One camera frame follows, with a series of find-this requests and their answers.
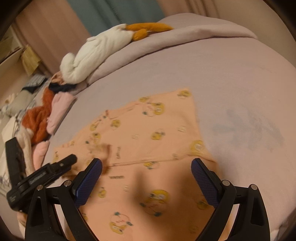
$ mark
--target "metal screw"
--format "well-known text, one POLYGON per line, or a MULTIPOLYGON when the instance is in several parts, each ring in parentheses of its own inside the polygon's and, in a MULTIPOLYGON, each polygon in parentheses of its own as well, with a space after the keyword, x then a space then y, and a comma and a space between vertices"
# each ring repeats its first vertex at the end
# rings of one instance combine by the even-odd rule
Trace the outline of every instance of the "metal screw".
POLYGON ((37 189, 38 191, 40 191, 40 190, 42 190, 42 188, 43 188, 43 185, 39 185, 36 189, 37 189))
POLYGON ((72 184, 72 182, 70 180, 67 180, 64 182, 64 186, 70 186, 72 184))
POLYGON ((258 189, 258 187, 257 187, 255 184, 252 184, 252 185, 251 185, 251 188, 252 188, 253 190, 257 190, 257 189, 258 189))
POLYGON ((223 180, 223 181, 222 181, 222 184, 223 184, 224 186, 229 186, 229 185, 230 185, 230 182, 229 182, 228 180, 223 180))

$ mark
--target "pillow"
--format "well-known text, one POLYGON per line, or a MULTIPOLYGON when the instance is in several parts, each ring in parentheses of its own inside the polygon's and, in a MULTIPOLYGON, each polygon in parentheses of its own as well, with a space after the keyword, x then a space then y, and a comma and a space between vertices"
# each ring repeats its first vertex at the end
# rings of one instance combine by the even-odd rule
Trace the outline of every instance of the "pillow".
MULTIPOLYGON (((0 133, 2 133, 2 130, 7 125, 8 122, 9 122, 9 117, 7 115, 2 114, 0 117, 0 133)), ((5 143, 2 140, 2 136, 0 136, 0 156, 1 156, 2 152, 4 151, 4 146, 5 146, 5 143)))
POLYGON ((21 110, 25 110, 33 98, 33 94, 31 94, 29 91, 22 90, 14 99, 14 101, 8 106, 6 114, 9 116, 14 116, 21 110))

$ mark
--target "pink curtain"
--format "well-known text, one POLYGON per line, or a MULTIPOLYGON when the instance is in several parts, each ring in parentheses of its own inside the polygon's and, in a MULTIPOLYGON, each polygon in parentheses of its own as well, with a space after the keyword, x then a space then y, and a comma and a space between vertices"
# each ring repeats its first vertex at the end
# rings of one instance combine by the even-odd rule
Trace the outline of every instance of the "pink curtain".
POLYGON ((157 0, 157 2, 166 16, 191 12, 218 18, 218 12, 213 0, 157 0))
POLYGON ((33 0, 17 16, 14 28, 52 74, 59 71, 65 54, 76 54, 90 37, 66 0, 33 0))

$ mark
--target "printed cloth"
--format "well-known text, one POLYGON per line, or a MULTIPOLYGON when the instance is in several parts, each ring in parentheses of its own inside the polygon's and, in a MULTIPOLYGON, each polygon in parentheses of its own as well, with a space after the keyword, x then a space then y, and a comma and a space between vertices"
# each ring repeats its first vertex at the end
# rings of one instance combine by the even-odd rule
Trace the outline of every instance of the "printed cloth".
POLYGON ((68 176, 102 160, 103 173, 80 208, 99 240, 195 240, 214 211, 190 170, 196 157, 216 173, 218 166, 188 89, 106 110, 54 152, 54 162, 77 156, 68 176))

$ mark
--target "teal curtain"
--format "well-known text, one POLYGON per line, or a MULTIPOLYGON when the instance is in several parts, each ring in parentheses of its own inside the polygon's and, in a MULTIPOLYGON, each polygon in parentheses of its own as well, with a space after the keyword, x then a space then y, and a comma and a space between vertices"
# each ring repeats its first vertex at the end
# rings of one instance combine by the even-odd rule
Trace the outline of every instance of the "teal curtain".
POLYGON ((121 23, 157 22, 164 18, 156 0, 67 0, 92 36, 121 23))

